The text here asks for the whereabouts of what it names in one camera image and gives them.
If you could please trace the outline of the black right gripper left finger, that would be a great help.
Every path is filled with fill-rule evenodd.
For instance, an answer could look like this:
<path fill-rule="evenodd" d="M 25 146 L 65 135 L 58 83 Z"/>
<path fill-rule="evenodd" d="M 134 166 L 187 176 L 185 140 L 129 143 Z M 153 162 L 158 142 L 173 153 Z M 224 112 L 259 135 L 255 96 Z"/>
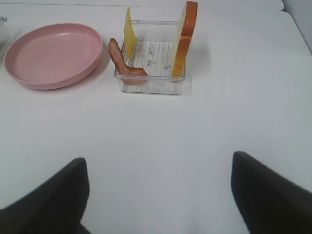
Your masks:
<path fill-rule="evenodd" d="M 2 234 L 87 234 L 89 197 L 84 158 L 75 158 L 29 194 L 0 211 Z"/>

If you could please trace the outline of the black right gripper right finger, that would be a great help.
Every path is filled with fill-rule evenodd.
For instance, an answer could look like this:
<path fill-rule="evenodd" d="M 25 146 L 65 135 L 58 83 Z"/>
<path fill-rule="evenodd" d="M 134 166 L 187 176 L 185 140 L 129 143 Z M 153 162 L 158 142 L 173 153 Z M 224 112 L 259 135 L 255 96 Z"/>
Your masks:
<path fill-rule="evenodd" d="M 231 189 L 251 234 L 310 234 L 312 194 L 249 154 L 233 154 Z"/>

